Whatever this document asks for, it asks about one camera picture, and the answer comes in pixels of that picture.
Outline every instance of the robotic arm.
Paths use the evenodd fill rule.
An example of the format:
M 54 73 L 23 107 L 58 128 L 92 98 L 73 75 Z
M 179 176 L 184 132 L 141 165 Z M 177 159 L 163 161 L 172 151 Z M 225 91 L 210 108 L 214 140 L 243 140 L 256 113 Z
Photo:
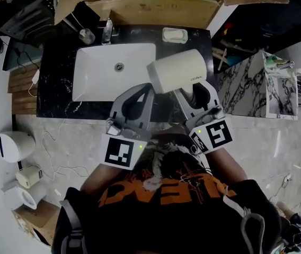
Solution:
M 216 90 L 207 81 L 193 86 L 193 98 L 182 89 L 174 91 L 186 117 L 187 134 L 197 145 L 197 153 L 209 153 L 234 140 L 229 118 L 225 117 Z M 131 111 L 144 95 L 140 114 Z M 133 170 L 151 139 L 154 90 L 151 84 L 141 84 L 121 94 L 113 103 L 106 133 L 102 134 L 100 163 Z

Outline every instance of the tile floor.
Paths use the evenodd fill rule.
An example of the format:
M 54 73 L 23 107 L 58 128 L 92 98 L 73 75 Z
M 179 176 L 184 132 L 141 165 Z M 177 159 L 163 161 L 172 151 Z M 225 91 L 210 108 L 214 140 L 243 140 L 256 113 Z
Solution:
M 301 108 L 298 121 L 242 116 L 231 116 L 231 119 L 236 141 L 227 146 L 229 153 L 244 168 L 248 177 L 258 182 L 268 198 L 277 193 L 284 177 L 291 173 L 292 181 L 285 189 L 280 189 L 278 197 L 295 212 L 301 212 Z M 63 119 L 17 115 L 16 120 L 18 129 L 33 134 L 37 143 L 36 151 L 23 164 L 39 164 L 52 177 L 53 170 L 42 146 L 42 135 L 48 131 L 55 139 Z M 165 128 L 166 124 L 156 127 Z M 98 165 L 103 132 L 104 121 L 69 119 L 63 123 L 56 142 L 45 134 L 44 142 L 54 168 L 83 166 L 89 173 L 92 172 Z M 69 170 L 60 171 L 67 174 Z M 87 175 L 84 169 L 77 171 L 81 176 Z M 57 174 L 52 182 L 45 177 L 43 183 L 48 189 L 46 200 L 59 205 L 58 201 L 64 198 L 67 188 L 80 188 L 84 180 L 72 171 L 66 176 Z

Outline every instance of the black marble countertop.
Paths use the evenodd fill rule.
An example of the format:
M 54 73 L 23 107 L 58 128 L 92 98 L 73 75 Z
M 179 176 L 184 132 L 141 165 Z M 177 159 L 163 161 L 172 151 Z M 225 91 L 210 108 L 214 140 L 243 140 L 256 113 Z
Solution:
M 112 44 L 154 43 L 156 59 L 179 52 L 197 49 L 205 59 L 207 81 L 216 87 L 213 58 L 208 30 L 184 28 L 188 32 L 185 44 L 163 42 L 163 26 L 120 26 L 119 35 L 112 37 Z M 100 45 L 102 29 L 96 33 L 93 46 Z M 106 120 L 113 102 L 73 102 L 72 89 L 77 49 L 84 47 L 77 34 L 54 39 L 45 46 L 38 85 L 37 116 L 68 119 Z M 153 102 L 151 121 L 182 122 L 183 114 L 173 93 L 157 94 Z

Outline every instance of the cardboard box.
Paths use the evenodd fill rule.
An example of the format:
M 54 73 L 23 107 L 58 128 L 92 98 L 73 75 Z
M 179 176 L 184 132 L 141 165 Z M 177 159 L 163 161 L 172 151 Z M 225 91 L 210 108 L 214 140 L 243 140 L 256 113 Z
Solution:
M 36 210 L 22 205 L 13 211 L 20 228 L 48 246 L 53 243 L 59 213 L 59 207 L 44 200 L 39 202 Z
M 289 0 L 59 0 L 55 24 L 81 1 L 100 17 L 111 11 L 110 17 L 116 25 L 157 24 L 205 29 L 222 4 L 288 3 Z

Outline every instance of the white sink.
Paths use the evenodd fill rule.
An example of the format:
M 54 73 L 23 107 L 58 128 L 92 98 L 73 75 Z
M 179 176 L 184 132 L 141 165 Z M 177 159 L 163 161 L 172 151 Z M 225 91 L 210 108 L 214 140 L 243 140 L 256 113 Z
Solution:
M 76 53 L 73 101 L 112 102 L 131 87 L 150 83 L 147 65 L 155 60 L 152 43 L 113 44 Z

